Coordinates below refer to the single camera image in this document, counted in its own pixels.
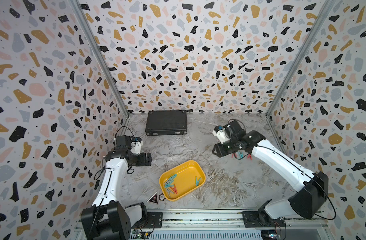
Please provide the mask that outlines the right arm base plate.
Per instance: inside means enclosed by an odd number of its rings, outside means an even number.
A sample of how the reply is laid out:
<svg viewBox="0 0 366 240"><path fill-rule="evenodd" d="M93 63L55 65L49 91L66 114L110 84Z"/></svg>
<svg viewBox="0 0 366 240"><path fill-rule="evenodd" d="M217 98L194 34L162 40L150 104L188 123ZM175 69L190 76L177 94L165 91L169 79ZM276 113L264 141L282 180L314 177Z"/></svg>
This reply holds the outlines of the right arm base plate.
<svg viewBox="0 0 366 240"><path fill-rule="evenodd" d="M283 219L272 219L267 214L258 211L243 211L242 220L245 228L274 228L285 227Z"/></svg>

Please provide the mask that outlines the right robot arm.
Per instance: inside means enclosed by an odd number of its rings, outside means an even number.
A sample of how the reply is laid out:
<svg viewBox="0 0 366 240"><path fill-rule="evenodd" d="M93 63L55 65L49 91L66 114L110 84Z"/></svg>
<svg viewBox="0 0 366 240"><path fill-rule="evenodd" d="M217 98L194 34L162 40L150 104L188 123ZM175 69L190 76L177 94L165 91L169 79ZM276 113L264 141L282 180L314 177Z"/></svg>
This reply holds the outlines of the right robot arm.
<svg viewBox="0 0 366 240"><path fill-rule="evenodd" d="M220 141L214 145L214 155L221 158L245 151L275 170L295 190L293 196L277 201L268 200L259 208L259 221L264 226L268 225L269 220L292 215L311 219L328 201L328 177L297 164L261 133L247 133L237 120L233 120L227 125L216 126L213 135Z"/></svg>

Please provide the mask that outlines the yellow plastic storage tray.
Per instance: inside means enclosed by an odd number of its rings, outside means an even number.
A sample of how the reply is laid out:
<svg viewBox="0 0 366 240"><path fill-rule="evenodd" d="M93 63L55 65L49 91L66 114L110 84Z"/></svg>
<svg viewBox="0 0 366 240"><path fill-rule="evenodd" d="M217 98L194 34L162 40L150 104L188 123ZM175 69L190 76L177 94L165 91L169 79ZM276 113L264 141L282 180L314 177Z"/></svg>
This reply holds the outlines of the yellow plastic storage tray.
<svg viewBox="0 0 366 240"><path fill-rule="evenodd" d="M164 183L167 181L168 178L177 174L177 177L174 179L172 184L165 185ZM195 178L201 177L202 182L201 184L196 187ZM159 185L161 187L162 193L164 197L168 201L177 201L182 197L190 194L192 191L198 189L206 182L206 175L201 168L201 166L193 160L187 161L179 166L168 170L167 172L163 173L159 178ZM176 187L177 194L167 194L165 188L168 187Z"/></svg>

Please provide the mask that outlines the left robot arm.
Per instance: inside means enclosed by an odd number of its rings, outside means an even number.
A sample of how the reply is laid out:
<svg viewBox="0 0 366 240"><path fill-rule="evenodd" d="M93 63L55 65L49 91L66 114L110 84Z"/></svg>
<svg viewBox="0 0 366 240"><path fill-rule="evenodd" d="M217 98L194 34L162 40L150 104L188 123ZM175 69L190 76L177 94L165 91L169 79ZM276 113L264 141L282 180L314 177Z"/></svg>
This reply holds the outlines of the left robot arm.
<svg viewBox="0 0 366 240"><path fill-rule="evenodd" d="M131 229L148 220L144 203L124 207L119 200L122 181L133 167L151 165L151 153L141 152L140 137L115 137L115 147L104 157L105 173L92 206L81 213L81 223L88 240L127 240Z"/></svg>

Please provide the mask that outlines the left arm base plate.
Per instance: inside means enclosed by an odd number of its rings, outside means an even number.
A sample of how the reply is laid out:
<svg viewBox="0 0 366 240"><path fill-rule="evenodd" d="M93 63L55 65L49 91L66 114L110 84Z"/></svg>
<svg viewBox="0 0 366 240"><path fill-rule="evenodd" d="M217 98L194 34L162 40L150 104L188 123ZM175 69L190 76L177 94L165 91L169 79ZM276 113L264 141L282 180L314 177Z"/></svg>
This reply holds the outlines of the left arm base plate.
<svg viewBox="0 0 366 240"><path fill-rule="evenodd" d="M160 229L162 227L163 212L149 212L144 214L142 211L138 213L127 213L129 223L124 225L125 230L130 227L141 229Z"/></svg>

